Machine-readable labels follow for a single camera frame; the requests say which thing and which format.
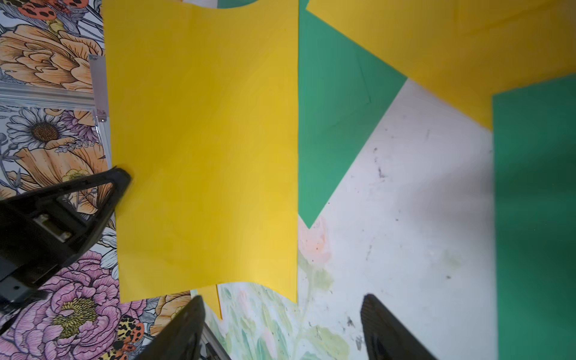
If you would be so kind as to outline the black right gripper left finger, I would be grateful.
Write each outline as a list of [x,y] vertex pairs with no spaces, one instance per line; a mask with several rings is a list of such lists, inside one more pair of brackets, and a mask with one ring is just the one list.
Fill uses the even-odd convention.
[[205,307],[197,295],[148,344],[136,360],[197,360],[205,324]]

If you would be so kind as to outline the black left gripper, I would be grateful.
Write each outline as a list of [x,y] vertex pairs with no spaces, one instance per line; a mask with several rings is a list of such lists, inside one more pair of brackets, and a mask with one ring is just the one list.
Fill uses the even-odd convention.
[[[1,201],[1,314],[9,315],[46,296],[40,288],[63,266],[99,240],[131,183],[114,167]],[[89,219],[65,200],[108,188]]]

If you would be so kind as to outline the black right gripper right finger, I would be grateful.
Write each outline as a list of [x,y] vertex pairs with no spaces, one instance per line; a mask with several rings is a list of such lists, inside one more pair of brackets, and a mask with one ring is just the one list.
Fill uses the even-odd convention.
[[374,294],[364,296],[361,324],[370,360],[437,359]]

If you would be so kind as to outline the large green paper sheet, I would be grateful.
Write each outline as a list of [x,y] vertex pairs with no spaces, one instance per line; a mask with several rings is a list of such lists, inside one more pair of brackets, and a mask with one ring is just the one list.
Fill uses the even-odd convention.
[[498,353],[575,357],[575,76],[493,99]]

